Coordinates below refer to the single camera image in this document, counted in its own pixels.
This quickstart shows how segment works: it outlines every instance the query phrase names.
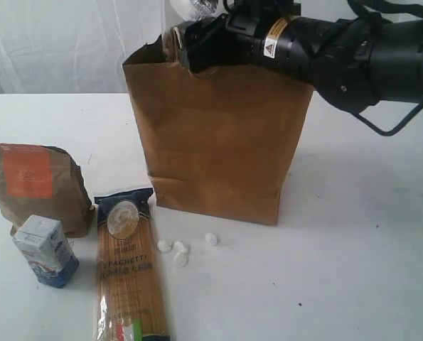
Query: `orange label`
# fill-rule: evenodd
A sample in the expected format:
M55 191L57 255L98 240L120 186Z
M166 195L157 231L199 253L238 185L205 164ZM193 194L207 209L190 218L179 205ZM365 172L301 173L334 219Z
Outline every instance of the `orange label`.
M0 144L7 195L53 197L50 154L40 146Z

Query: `white pellet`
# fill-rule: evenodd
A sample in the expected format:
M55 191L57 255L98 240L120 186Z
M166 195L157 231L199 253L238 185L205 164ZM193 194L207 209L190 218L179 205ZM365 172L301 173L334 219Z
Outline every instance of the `white pellet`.
M175 242L173 245L176 251L182 253L182 254L188 254L189 253L189 246L184 244L183 242Z
M189 256L182 252L178 252L173 258L173 261L175 262L177 266L183 268L184 266L188 265Z
M213 245L214 247L219 244L218 236L211 232L205 234L205 240L209 245Z
M159 240L157 242L157 249L159 250L159 252L161 252L162 254L167 254L171 251L172 249L172 243L171 242L167 242L166 240Z

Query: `italian flag stripe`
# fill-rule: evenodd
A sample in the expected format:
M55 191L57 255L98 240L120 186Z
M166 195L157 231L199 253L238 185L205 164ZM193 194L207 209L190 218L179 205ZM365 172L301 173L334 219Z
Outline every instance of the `italian flag stripe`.
M141 341L140 320L134 321L130 326L117 326L117 341Z

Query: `white backdrop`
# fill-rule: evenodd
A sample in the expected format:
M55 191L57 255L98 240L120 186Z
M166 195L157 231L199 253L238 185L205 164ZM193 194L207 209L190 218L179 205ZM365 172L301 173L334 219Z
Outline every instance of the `white backdrop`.
M300 2L305 16L354 17L346 0ZM0 0L0 93L125 92L121 64L162 32L163 12L164 0Z

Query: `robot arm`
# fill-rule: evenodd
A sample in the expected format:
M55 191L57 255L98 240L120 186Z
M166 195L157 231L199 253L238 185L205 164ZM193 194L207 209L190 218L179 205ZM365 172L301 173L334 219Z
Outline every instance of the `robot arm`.
M348 0L356 20L300 17L293 0L237 0L215 19L174 28L180 63L192 72L210 66L258 65L313 85L331 105L383 136L404 128L423 109L423 6ZM391 23L378 12L410 13ZM360 115L379 101L418 103L394 129Z

